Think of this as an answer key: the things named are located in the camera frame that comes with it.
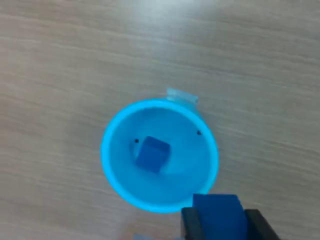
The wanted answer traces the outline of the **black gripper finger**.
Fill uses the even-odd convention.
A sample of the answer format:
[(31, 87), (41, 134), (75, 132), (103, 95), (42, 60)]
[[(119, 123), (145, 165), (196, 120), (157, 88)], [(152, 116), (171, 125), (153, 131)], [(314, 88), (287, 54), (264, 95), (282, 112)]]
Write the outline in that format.
[(245, 209), (247, 240), (280, 240), (274, 229), (258, 209)]
[(194, 207), (184, 207), (181, 210), (181, 235), (185, 240), (205, 240), (205, 234)]

